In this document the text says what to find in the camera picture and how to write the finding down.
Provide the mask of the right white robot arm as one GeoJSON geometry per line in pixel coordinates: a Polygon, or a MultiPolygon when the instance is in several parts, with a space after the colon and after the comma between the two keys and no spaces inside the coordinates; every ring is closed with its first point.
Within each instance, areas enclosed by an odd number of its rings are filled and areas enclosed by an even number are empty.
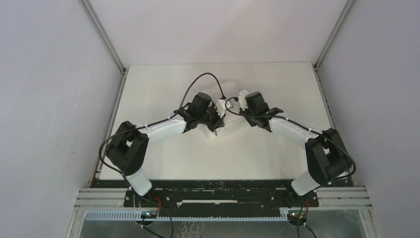
{"type": "Polygon", "coordinates": [[[306,154],[307,170],[291,182],[286,192],[287,202],[300,206],[306,194],[328,184],[334,179],[344,179],[344,173],[353,168],[354,161],[348,154],[340,134],[329,128],[322,132],[290,119],[283,110],[270,108],[260,92],[246,90],[238,94],[239,114],[251,127],[257,126],[277,133],[301,146],[306,154]]]}

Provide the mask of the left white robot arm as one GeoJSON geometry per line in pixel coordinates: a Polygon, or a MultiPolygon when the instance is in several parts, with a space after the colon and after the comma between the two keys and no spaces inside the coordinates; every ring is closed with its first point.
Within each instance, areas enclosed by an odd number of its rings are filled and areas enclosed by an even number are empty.
{"type": "Polygon", "coordinates": [[[231,106],[225,97],[215,102],[210,95],[199,92],[191,102],[176,109],[166,119],[143,126],[123,122],[115,135],[108,138],[101,148],[105,151],[104,156],[111,161],[111,168],[119,172],[136,193],[136,201],[148,207],[155,200],[152,183],[142,168],[148,146],[170,136],[186,133],[200,124],[215,132],[224,127],[223,120],[231,106]]]}

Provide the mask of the white medicine kit box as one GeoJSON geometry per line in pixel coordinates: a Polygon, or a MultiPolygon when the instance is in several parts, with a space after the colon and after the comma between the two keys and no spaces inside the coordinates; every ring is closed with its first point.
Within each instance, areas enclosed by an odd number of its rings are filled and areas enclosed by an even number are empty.
{"type": "Polygon", "coordinates": [[[222,82],[220,86],[215,85],[201,92],[211,96],[216,106],[218,117],[222,119],[224,126],[211,131],[207,125],[199,125],[198,128],[208,139],[217,139],[236,131],[249,127],[248,122],[242,116],[239,116],[241,110],[240,102],[235,98],[248,94],[235,81],[222,82]]]}

